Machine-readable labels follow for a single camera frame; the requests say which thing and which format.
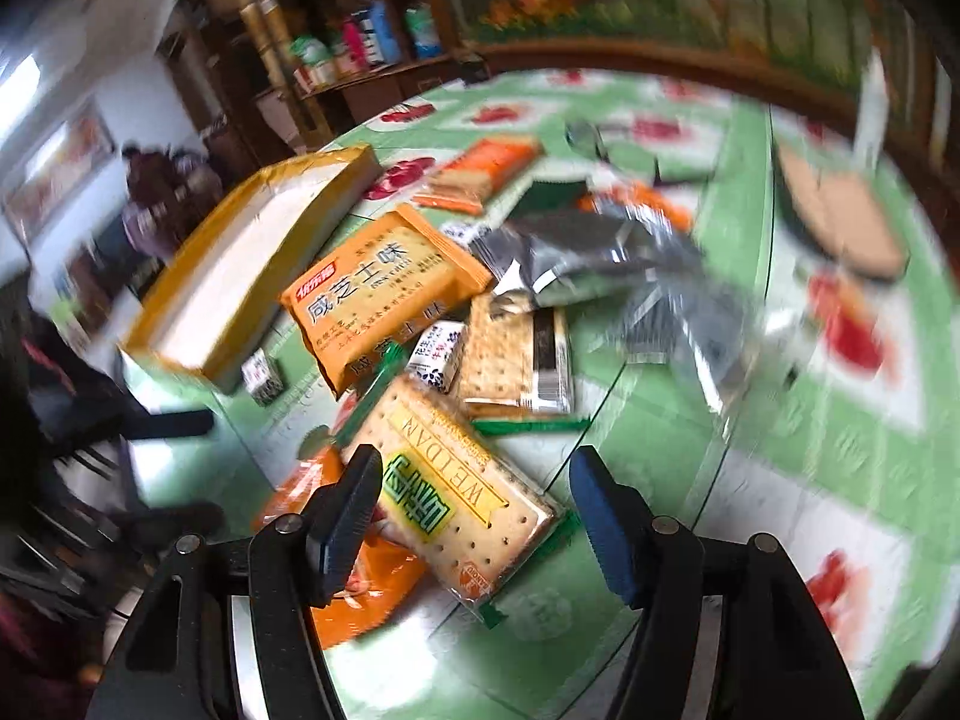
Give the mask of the orange snack bag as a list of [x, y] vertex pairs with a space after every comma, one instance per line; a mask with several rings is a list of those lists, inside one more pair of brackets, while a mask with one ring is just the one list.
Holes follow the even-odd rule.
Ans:
[[[301, 460], [262, 507], [252, 528], [260, 528], [285, 514], [301, 514], [320, 486], [334, 484], [343, 473], [343, 461], [330, 442], [308, 460]], [[379, 533], [386, 519], [376, 514], [364, 534], [345, 589], [324, 608], [314, 608], [314, 629], [324, 650], [382, 626], [425, 577], [423, 559]]]

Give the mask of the yellow Weidan cracker pack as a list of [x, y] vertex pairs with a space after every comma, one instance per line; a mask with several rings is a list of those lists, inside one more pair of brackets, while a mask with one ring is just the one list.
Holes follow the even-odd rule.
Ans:
[[579, 517], [480, 437], [446, 395], [407, 369], [391, 341], [337, 433], [343, 460], [369, 445], [382, 461], [382, 533], [420, 557], [455, 600], [493, 629], [500, 595], [573, 538]]

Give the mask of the green-edged cracker pack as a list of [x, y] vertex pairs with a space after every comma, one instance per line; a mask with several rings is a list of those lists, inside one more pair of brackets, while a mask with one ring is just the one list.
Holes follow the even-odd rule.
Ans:
[[454, 399], [482, 436], [582, 431], [565, 312], [494, 316], [490, 293], [473, 298]]

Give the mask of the orange cheese biscuit pack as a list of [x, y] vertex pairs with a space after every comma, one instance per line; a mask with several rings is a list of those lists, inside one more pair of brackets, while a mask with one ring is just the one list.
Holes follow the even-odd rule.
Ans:
[[332, 394], [491, 283], [485, 265], [401, 203], [365, 224], [281, 293]]

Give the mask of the white candy near box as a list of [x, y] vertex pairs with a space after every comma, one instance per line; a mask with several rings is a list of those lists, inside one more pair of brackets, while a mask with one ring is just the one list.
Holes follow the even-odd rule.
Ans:
[[257, 405], [268, 406], [286, 390], [285, 377], [278, 362], [259, 348], [241, 366], [242, 385]]

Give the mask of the white foam box yellow tape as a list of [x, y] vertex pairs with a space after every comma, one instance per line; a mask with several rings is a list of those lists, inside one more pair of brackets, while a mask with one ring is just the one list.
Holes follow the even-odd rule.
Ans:
[[263, 167], [218, 203], [143, 300], [122, 351], [155, 376], [229, 394], [308, 268], [381, 174], [370, 145]]

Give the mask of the seated person in background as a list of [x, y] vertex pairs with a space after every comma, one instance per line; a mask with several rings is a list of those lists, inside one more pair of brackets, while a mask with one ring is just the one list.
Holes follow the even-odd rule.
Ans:
[[144, 149], [127, 142], [122, 160], [127, 166], [125, 234], [143, 255], [169, 263], [223, 199], [223, 182], [192, 149]]

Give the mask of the white candy centre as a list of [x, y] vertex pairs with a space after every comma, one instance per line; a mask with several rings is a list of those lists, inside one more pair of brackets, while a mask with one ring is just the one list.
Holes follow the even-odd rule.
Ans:
[[434, 390], [447, 394], [459, 372], [464, 344], [464, 322], [438, 320], [421, 333], [405, 369]]

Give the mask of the silver foil snack bag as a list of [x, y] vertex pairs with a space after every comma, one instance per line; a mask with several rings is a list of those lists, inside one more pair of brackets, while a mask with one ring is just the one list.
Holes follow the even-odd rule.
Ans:
[[602, 341], [630, 364], [667, 364], [711, 415], [742, 397], [757, 359], [755, 304], [711, 273], [693, 239], [649, 206], [530, 213], [470, 252], [496, 280], [490, 312], [596, 304]]

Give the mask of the small orange torn wrapper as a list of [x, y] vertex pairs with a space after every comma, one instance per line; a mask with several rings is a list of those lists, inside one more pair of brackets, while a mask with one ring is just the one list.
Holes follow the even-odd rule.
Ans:
[[646, 220], [647, 216], [656, 213], [682, 232], [692, 231], [695, 224], [695, 215], [690, 208], [637, 182], [589, 190], [576, 202], [576, 208], [601, 215], [618, 215], [623, 211], [628, 218], [636, 220]]

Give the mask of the small orange cracker pack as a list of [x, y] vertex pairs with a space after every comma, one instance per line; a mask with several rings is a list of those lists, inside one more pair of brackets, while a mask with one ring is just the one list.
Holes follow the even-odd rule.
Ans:
[[544, 154], [539, 138], [490, 135], [436, 171], [412, 202], [480, 216], [489, 199]]

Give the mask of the black eyeglasses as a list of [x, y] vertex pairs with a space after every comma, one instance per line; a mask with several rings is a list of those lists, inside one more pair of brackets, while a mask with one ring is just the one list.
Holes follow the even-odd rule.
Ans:
[[[590, 160], [599, 161], [608, 171], [622, 179], [639, 179], [640, 174], [631, 171], [635, 159], [636, 143], [628, 140], [631, 130], [623, 125], [594, 124], [586, 119], [574, 119], [565, 124], [565, 140], [569, 148]], [[686, 171], [682, 174], [665, 174], [661, 158], [652, 156], [652, 171], [646, 182], [652, 188], [679, 188], [706, 185], [715, 180], [716, 171]]]

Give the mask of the white spray bottle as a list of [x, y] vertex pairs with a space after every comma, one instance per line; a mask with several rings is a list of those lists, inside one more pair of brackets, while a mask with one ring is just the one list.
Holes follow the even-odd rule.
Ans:
[[874, 172], [877, 169], [878, 160], [884, 153], [889, 107], [889, 90], [882, 54], [874, 47], [862, 72], [853, 142], [854, 162], [861, 171]]

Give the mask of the small dark bottle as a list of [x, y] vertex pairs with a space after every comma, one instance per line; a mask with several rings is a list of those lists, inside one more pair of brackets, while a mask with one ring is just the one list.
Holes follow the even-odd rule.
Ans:
[[462, 49], [454, 54], [459, 78], [467, 86], [481, 85], [491, 78], [491, 70], [487, 59], [477, 54], [475, 50]]

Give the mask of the framed wall painting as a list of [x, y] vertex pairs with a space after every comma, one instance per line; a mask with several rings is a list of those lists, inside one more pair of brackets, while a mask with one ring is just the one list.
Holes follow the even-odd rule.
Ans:
[[25, 177], [3, 205], [20, 241], [31, 244], [114, 153], [103, 114], [88, 99], [29, 158]]

